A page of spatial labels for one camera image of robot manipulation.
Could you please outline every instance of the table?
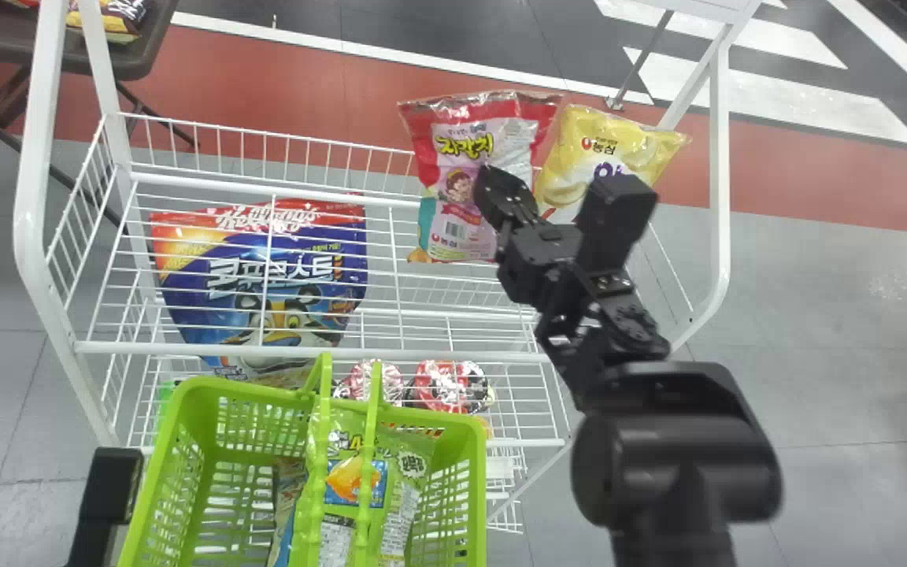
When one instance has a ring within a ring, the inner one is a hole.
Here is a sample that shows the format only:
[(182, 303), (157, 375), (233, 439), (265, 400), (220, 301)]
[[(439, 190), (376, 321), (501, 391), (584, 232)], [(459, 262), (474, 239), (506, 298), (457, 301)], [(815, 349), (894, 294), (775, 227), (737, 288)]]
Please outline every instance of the table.
[[(154, 109), (146, 106), (135, 96), (120, 80), (137, 80), (148, 75), (159, 53), (159, 46), (166, 36), (170, 18), (177, 7), (177, 0), (155, 0), (154, 9), (147, 14), (142, 28), (141, 37), (127, 46), (111, 46), (111, 65), (118, 92), (128, 99), (133, 105), (134, 114), (145, 113), (158, 116)], [(19, 151), (21, 144), (15, 136), (5, 132), (12, 122), (23, 113), (26, 108), (26, 94), (30, 76), (30, 62), (33, 57), (33, 43), (35, 43), (35, 30), (37, 25), (36, 9), (23, 9), (0, 0), (0, 61), (11, 62), (19, 65), (19, 69), (0, 87), (0, 140), (15, 151)], [(87, 53), (83, 36), (78, 32), (69, 30), (65, 33), (62, 43), (61, 71), (76, 72), (80, 75), (90, 75), (90, 57)], [(135, 127), (134, 121), (127, 124), (129, 131)], [(177, 127), (174, 133), (191, 146), (195, 145), (194, 139)], [(50, 175), (64, 184), (70, 191), (75, 190), (75, 180), (60, 169), (50, 165)], [(87, 203), (91, 203), (90, 195), (83, 195)], [(107, 218), (116, 226), (119, 219), (111, 211), (105, 211)]]

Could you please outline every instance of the white stripe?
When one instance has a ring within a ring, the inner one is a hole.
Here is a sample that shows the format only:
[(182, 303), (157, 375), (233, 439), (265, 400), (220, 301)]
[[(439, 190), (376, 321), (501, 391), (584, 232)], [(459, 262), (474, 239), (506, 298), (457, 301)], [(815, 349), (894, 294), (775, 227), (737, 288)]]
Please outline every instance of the white stripe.
[[(639, 50), (625, 48), (629, 57)], [(697, 61), (650, 54), (640, 76), (653, 97), (673, 100)], [(709, 88), (692, 102), (709, 106)], [(730, 71), (730, 109), (750, 116), (849, 132), (907, 143), (907, 126), (879, 99), (774, 79), (752, 72)]]
[[(327, 37), (320, 37), (318, 35), (307, 35), (307, 33), (287, 31), (285, 29), (266, 28), (261, 25), (212, 18), (198, 14), (189, 14), (187, 12), (174, 12), (172, 22), (175, 25), (186, 26), (186, 28), (205, 29), (210, 32), (256, 37), (256, 39), (265, 39), (268, 40), (268, 42), (288, 43), (291, 46), (313, 47), (316, 48), (316, 50), (334, 51), (339, 54), (360, 55), (360, 57), (402, 62), (402, 64), (417, 65), (417, 67), (430, 69), (441, 69), (442, 71), (463, 72), (465, 75), (486, 76), (489, 79), (508, 80), (508, 82), (511, 83), (522, 83), (523, 85), (546, 87), (546, 89), (559, 91), (572, 91), (595, 96), (609, 96), (614, 95), (616, 89), (618, 89), (618, 87), (583, 83), (579, 80), (565, 80), (560, 76), (545, 76), (536, 75), (533, 72), (511, 71), (511, 69), (478, 65), (474, 64), (474, 62), (449, 60), (449, 58), (432, 57), (432, 55), (426, 54), (414, 54), (410, 53), (410, 51), (392, 50), (388, 47), (367, 46), (367, 44), (364, 43), (343, 42), (341, 39), (327, 39)], [(632, 91), (625, 94), (625, 100), (640, 104), (653, 104), (653, 99), (647, 96), (647, 94)]]
[(877, 46), (888, 57), (891, 57), (898, 67), (907, 72), (907, 43), (904, 39), (901, 39), (897, 33), (856, 0), (828, 0), (828, 2), (842, 12), (843, 16), (849, 18), (856, 28), (866, 33), (873, 43), (877, 43)]
[[(655, 28), (663, 10), (632, 0), (594, 0), (601, 14), (609, 18), (647, 25)], [(720, 33), (723, 23), (676, 13), (667, 24), (669, 32), (694, 35), (703, 39), (713, 39)], [(838, 57), (829, 50), (812, 32), (805, 29), (791, 28), (788, 25), (766, 20), (752, 19), (744, 26), (741, 35), (734, 40), (735, 46), (748, 47), (751, 50), (813, 61), (817, 64), (846, 69)]]

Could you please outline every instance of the dark tabletop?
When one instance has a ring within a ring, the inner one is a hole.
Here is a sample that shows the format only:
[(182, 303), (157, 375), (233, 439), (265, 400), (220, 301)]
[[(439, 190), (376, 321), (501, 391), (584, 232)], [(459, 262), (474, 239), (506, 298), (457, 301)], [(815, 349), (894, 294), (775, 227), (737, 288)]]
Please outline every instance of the dark tabletop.
[[(127, 46), (109, 44), (115, 78), (136, 80), (149, 74), (176, 7), (177, 0), (154, 0), (150, 13), (145, 16), (139, 39)], [(35, 8), (24, 9), (0, 0), (0, 61), (30, 65), (36, 25)], [(61, 69), (90, 75), (90, 58), (79, 32), (68, 30), (65, 33)]]

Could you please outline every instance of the barcode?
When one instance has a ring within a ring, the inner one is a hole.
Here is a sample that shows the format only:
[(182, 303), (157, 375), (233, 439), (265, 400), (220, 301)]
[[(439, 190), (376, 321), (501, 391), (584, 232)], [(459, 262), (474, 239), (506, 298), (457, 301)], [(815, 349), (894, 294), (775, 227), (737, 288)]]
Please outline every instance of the barcode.
[(468, 227), (465, 227), (463, 224), (457, 223), (446, 223), (446, 230), (444, 230), (446, 236), (453, 236), (454, 238), (464, 238), (468, 236)]

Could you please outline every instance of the gray tile floor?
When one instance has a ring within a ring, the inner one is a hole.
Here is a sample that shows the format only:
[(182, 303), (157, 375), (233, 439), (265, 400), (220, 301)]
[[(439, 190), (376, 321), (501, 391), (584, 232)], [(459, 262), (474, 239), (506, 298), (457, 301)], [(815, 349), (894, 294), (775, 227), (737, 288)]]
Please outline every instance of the gray tile floor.
[[(83, 147), (55, 145), (55, 162), (72, 169)], [(15, 165), (0, 145), (0, 565), (53, 567), (94, 439), (13, 266)], [(703, 222), (696, 209), (658, 218), (698, 290)], [(733, 287), (683, 355), (730, 367), (779, 448), (786, 503), (771, 524), (735, 528), (741, 564), (907, 567), (907, 233), (742, 214), (733, 229)], [(566, 460), (523, 514), (526, 535), (490, 533), (491, 564), (609, 564)]]

